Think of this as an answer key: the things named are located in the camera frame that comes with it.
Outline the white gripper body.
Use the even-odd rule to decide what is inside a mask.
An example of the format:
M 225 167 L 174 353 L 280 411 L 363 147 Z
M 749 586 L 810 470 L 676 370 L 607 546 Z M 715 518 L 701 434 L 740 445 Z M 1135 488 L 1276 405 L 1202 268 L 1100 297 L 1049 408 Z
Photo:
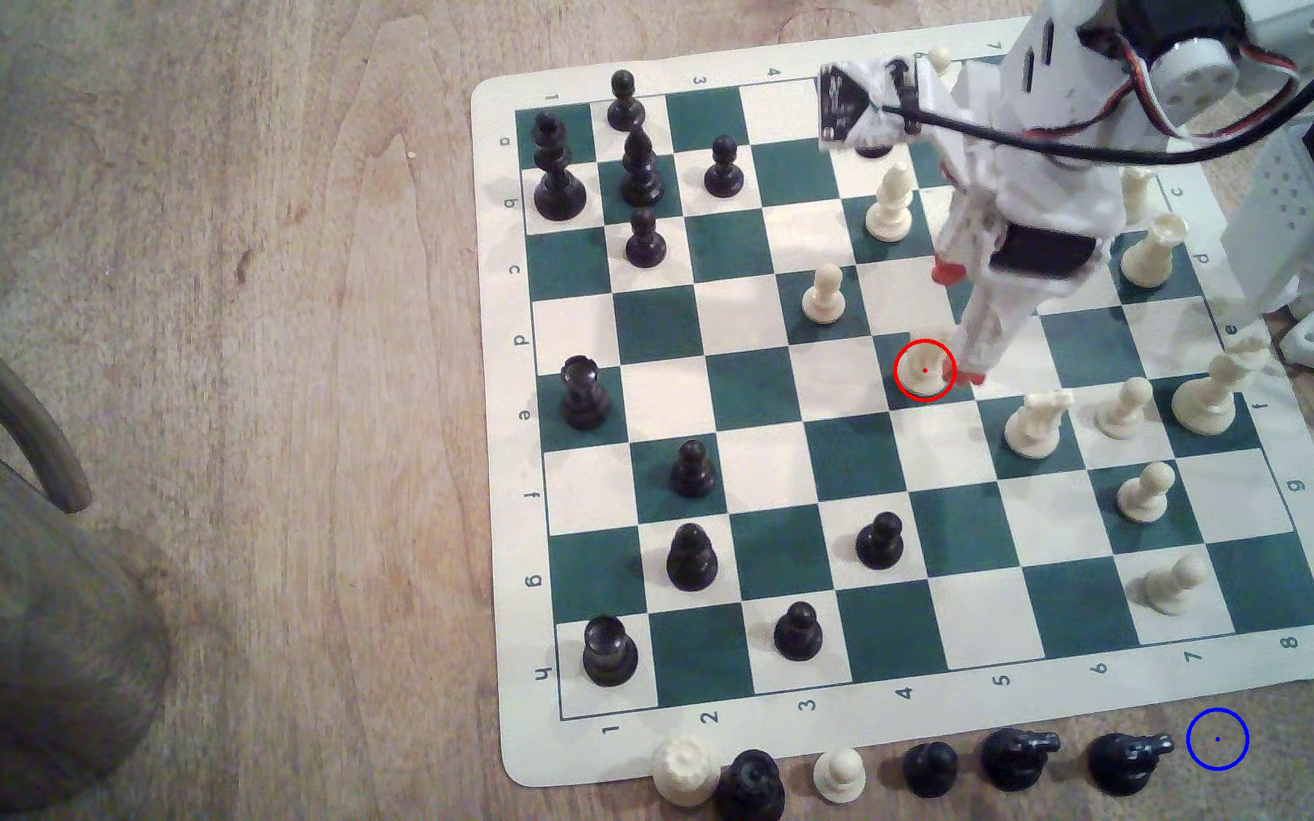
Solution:
M 1053 113 L 1020 117 L 1001 84 L 957 84 L 946 113 L 1033 141 L 1081 139 L 1087 147 L 1135 147 L 1120 141 L 1117 122 L 1139 122 L 1137 89 L 1102 84 L 1066 87 Z M 1043 154 L 971 138 L 946 138 L 943 152 L 995 152 L 1001 181 L 995 206 L 1008 222 L 989 257 L 1003 278 L 1031 278 L 1051 298 L 1074 296 L 1106 265 L 1108 246 L 1123 229 L 1120 168 L 1112 163 L 1047 158 Z

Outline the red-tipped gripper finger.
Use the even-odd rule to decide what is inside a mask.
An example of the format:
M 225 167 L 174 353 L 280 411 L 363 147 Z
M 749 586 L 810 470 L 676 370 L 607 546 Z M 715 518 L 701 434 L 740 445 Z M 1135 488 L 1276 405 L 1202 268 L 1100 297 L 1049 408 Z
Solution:
M 1007 230 L 997 198 L 1001 181 L 995 152 L 940 152 L 940 173 L 953 185 L 951 210 L 933 244 L 936 284 L 1001 284 L 989 261 Z
M 1014 342 L 1025 319 L 1051 298 L 1051 288 L 1031 278 L 962 278 L 968 298 L 953 334 L 957 382 L 982 384 Z

